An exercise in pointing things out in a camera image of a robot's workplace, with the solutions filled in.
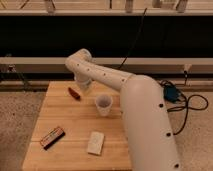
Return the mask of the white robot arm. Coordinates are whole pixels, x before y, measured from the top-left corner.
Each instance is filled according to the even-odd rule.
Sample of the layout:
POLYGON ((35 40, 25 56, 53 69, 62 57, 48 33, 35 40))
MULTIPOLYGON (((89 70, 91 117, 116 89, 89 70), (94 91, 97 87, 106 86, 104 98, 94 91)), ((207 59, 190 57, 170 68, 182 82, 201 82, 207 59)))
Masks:
POLYGON ((132 171, 182 171, 163 89, 155 79, 97 65, 86 49, 67 57, 65 66, 82 90, 97 81, 120 93, 132 171))

